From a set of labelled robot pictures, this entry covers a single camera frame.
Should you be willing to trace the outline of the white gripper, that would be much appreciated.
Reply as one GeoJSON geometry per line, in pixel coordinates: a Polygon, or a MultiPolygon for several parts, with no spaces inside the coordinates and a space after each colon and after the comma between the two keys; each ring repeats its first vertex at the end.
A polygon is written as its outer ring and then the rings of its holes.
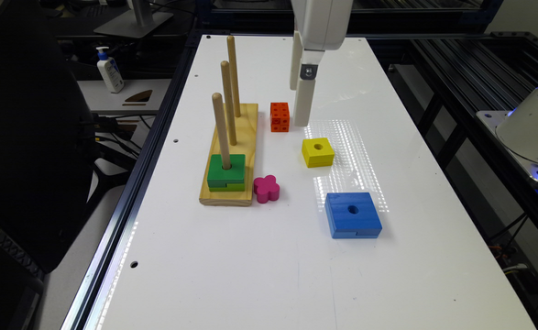
{"type": "Polygon", "coordinates": [[[291,0],[296,29],[290,89],[296,91],[293,124],[297,127],[308,125],[318,66],[324,50],[338,50],[343,44],[352,5],[352,0],[291,0]]]}

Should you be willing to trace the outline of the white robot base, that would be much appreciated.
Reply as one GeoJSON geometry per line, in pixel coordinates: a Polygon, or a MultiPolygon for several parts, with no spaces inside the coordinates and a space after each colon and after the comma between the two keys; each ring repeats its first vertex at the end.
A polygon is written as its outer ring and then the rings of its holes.
{"type": "Polygon", "coordinates": [[[480,111],[477,119],[538,184],[538,87],[510,111],[480,111]]]}

